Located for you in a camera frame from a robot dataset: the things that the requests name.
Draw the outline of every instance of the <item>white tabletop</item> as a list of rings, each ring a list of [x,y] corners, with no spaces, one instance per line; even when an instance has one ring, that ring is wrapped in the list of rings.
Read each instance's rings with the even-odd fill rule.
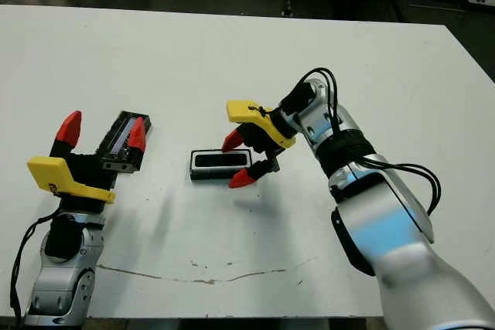
[[[328,66],[375,149],[442,181],[435,250],[495,305],[495,85],[443,26],[0,7],[0,315],[27,226],[57,199],[26,167],[83,111],[92,153],[120,110],[149,114],[142,170],[119,175],[89,315],[105,318],[371,316],[376,280],[348,263],[327,181],[302,138],[282,170],[243,189],[189,180],[189,153],[219,148],[225,103],[275,106]],[[428,186],[405,176],[418,197]],[[40,227],[22,260],[22,307],[39,272]],[[143,275],[120,272],[126,270]]]

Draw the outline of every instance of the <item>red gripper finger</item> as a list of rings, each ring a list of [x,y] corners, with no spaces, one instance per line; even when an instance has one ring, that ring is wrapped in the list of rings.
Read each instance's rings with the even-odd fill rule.
[[[80,111],[74,111],[67,116],[60,126],[59,131],[56,133],[55,139],[67,143],[71,148],[76,147],[80,134],[81,118],[82,115]]]
[[[224,145],[222,146],[222,151],[227,152],[233,150],[234,148],[242,145],[244,138],[242,138],[241,133],[237,130],[232,131],[228,136],[225,137]]]
[[[246,168],[240,170],[239,172],[235,173],[234,176],[232,177],[229,187],[231,189],[236,189],[239,187],[244,187],[245,185],[250,185],[251,183],[255,183],[256,179],[253,179],[252,177],[249,176],[248,170]]]
[[[131,132],[129,133],[129,147],[139,148],[141,151],[145,151],[146,148],[146,129],[145,122],[142,117],[138,117],[134,125],[132,126]]]

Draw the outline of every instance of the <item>floor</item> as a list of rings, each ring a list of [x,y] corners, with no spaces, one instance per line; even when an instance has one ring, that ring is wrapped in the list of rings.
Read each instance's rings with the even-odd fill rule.
[[[280,17],[285,0],[0,0],[0,4],[80,6],[111,9],[140,9],[228,15]],[[418,22],[446,25],[482,68],[495,80],[495,14],[466,10],[458,2],[445,0],[293,0],[292,17],[310,19],[356,19],[379,22]],[[253,328],[383,330],[383,319],[284,320],[245,323]],[[0,318],[0,329],[10,328],[11,319]],[[239,323],[209,322],[206,327],[241,328]],[[129,321],[90,319],[86,330],[146,330],[204,328],[201,320]]]

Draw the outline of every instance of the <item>black wire bundle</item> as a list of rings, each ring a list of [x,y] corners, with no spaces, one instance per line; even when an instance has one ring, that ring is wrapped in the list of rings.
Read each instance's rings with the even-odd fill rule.
[[[48,222],[49,220],[55,218],[60,212],[60,210],[61,208],[58,207],[50,215],[44,216],[43,218],[39,218],[31,226],[29,226],[26,233],[24,233],[24,237],[22,238],[21,241],[21,246],[19,247],[19,251],[17,252],[17,256],[15,257],[14,267],[12,267],[12,276],[10,277],[10,307],[14,310],[15,328],[17,329],[21,328],[22,313],[21,313],[21,305],[19,303],[19,296],[17,295],[17,288],[15,286],[17,285],[17,277],[19,276],[19,268],[21,267],[22,251],[24,250],[24,246],[26,245],[28,240],[36,231],[36,227],[39,224]]]
[[[337,107],[338,107],[338,99],[337,99],[337,82],[335,79],[335,76],[333,75],[332,71],[325,67],[316,67],[315,69],[309,71],[306,73],[296,84],[296,86],[300,86],[300,84],[303,84],[306,81],[306,78],[308,78],[310,75],[313,73],[319,73],[322,76],[325,77],[326,85],[328,86],[328,110],[329,110],[329,119],[330,119],[330,124],[332,126],[333,130],[333,135],[337,136],[340,133],[340,127],[339,127],[339,118],[337,116]],[[330,99],[330,81],[329,78],[332,80],[332,86],[333,86],[333,100]],[[440,197],[442,196],[442,185],[440,184],[440,181],[438,177],[435,175],[434,172],[426,168],[425,166],[422,165],[417,165],[417,164],[410,164],[410,163],[403,163],[403,164],[389,164],[387,162],[379,162],[377,160],[373,160],[370,158],[365,158],[364,156],[354,156],[353,160],[366,168],[369,169],[379,169],[379,170],[387,170],[387,169],[394,169],[394,170],[399,170],[402,172],[408,172],[416,175],[420,175],[424,179],[426,179],[429,183],[430,186],[432,187],[432,201],[430,202],[430,206],[428,207],[427,214],[430,215],[432,214],[433,210],[435,210],[436,206],[440,202]]]

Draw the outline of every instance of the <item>black rectangular object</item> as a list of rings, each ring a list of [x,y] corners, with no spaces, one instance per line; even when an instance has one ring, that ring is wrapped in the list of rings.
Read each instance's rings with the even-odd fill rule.
[[[247,149],[222,152],[222,150],[191,151],[189,174],[192,180],[230,179],[252,164],[251,151]]]
[[[121,111],[118,115],[95,152],[103,169],[125,173],[139,170],[139,164],[136,163],[138,159],[132,156],[131,148],[128,147],[129,132],[138,117],[142,117],[148,133],[152,126],[148,115],[128,111]]]

